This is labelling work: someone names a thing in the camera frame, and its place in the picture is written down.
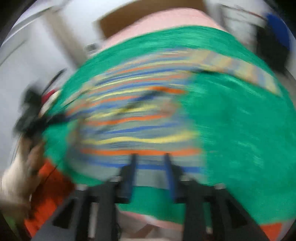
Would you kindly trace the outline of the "person's left hand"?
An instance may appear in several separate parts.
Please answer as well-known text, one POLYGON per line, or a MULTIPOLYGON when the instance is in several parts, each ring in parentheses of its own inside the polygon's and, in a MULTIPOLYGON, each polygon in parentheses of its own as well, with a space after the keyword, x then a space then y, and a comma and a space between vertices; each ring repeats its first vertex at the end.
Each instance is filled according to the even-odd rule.
POLYGON ((41 177, 40 169, 44 166, 45 158, 45 141, 39 140, 36 144, 30 138, 21 136, 20 152, 21 152, 21 167, 25 180, 31 184, 39 185, 41 177))

